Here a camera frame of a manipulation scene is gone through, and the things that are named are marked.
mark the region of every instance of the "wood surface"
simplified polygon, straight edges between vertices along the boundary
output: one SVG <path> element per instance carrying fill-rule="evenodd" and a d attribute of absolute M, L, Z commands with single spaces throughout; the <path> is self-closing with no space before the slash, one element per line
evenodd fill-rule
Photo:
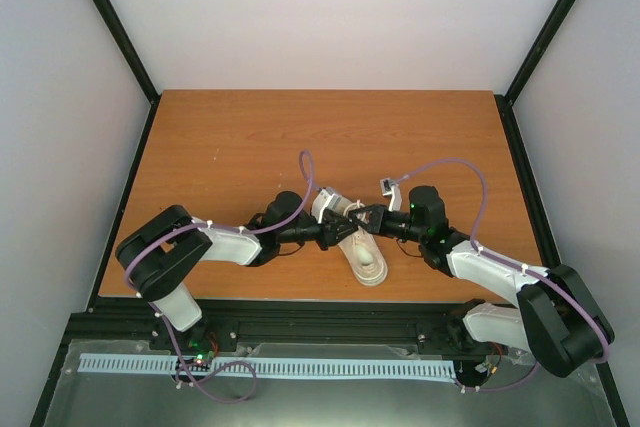
<path fill-rule="evenodd" d="M 497 108 L 471 91 L 165 91 L 118 233 L 120 240 L 172 204 L 217 223 L 241 225 L 282 190 L 306 184 L 298 152 L 310 149 L 320 185 L 351 200 L 386 203 L 379 180 L 443 157 L 474 162 L 489 184 L 478 240 L 530 264 L 539 256 Z M 435 185 L 451 225 L 469 232 L 480 182 L 461 165 L 435 167 L 402 184 Z M 338 248 L 315 243 L 258 267 L 201 262 L 187 278 L 195 297 L 457 302 L 500 300 L 451 279 L 378 239 L 389 275 L 377 287 L 354 278 Z M 293 246 L 285 246 L 283 251 Z M 405 248 L 417 253 L 415 244 Z M 130 296 L 112 257 L 100 295 Z"/>

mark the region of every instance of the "black metal frame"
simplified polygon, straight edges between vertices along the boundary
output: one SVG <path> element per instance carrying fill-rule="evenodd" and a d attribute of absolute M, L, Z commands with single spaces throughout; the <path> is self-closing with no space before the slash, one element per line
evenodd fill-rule
<path fill-rule="evenodd" d="M 150 102 L 149 114 L 136 150 L 129 177 L 118 206 L 87 311 L 72 314 L 56 354 L 49 378 L 33 417 L 32 426 L 42 425 L 60 375 L 62 365 L 73 339 L 145 339 L 153 340 L 151 331 L 158 321 L 149 315 L 148 306 L 137 299 L 98 297 L 98 289 L 111 255 L 133 181 L 149 136 L 160 95 L 156 92 L 142 61 L 131 43 L 113 5 L 109 0 L 93 0 L 105 24 L 111 31 L 131 71 Z M 549 227 L 542 200 L 527 157 L 513 105 L 522 92 L 555 33 L 576 0 L 558 0 L 542 30 L 518 70 L 505 95 L 496 95 L 496 105 L 516 174 L 523 193 L 527 212 L 540 256 L 544 265 L 555 267 L 560 257 Z M 452 351 L 439 338 L 443 319 L 455 304 L 379 304 L 343 302 L 274 302 L 274 301 L 199 301 L 206 317 L 216 319 L 216 330 L 224 337 L 224 347 L 232 349 L 235 342 L 317 342 L 317 343 L 389 343 L 415 345 L 423 353 L 438 353 L 446 358 L 464 360 L 484 355 Z M 430 335 L 428 342 L 422 335 Z M 598 366 L 609 405 L 616 423 L 629 425 L 618 395 L 611 370 L 607 364 Z"/>

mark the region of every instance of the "white shoe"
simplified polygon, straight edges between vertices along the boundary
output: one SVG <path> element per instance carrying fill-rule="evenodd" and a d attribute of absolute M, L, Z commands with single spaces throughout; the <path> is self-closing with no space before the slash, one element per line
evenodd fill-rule
<path fill-rule="evenodd" d="M 364 207 L 364 205 L 359 200 L 351 202 L 341 197 L 333 210 L 348 217 L 351 210 L 360 207 Z M 351 270 L 353 270 L 353 275 L 361 284 L 373 287 L 387 278 L 387 262 L 373 236 L 362 227 L 358 227 L 358 231 L 340 242 L 338 247 L 344 252 L 351 265 Z"/>

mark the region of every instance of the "gray wall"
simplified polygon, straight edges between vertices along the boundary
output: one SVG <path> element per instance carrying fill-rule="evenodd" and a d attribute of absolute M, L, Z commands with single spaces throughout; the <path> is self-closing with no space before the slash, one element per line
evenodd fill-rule
<path fill-rule="evenodd" d="M 578 0 L 516 114 L 562 260 L 616 330 L 611 367 L 640 425 L 638 0 Z"/>
<path fill-rule="evenodd" d="M 0 424 L 84 310 L 146 101 L 90 0 L 0 0 Z"/>
<path fill-rule="evenodd" d="M 113 0 L 162 89 L 504 91 L 555 0 Z"/>

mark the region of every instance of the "white backdrop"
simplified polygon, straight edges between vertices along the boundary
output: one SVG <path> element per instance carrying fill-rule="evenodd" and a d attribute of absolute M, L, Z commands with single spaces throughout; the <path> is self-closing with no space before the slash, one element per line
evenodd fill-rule
<path fill-rule="evenodd" d="M 0 0 L 0 425 L 83 311 L 148 111 L 91 0 Z"/>
<path fill-rule="evenodd" d="M 555 0 L 112 0 L 159 89 L 504 93 Z"/>
<path fill-rule="evenodd" d="M 611 368 L 640 425 L 640 8 L 578 0 L 515 106 L 562 260 L 616 331 Z"/>

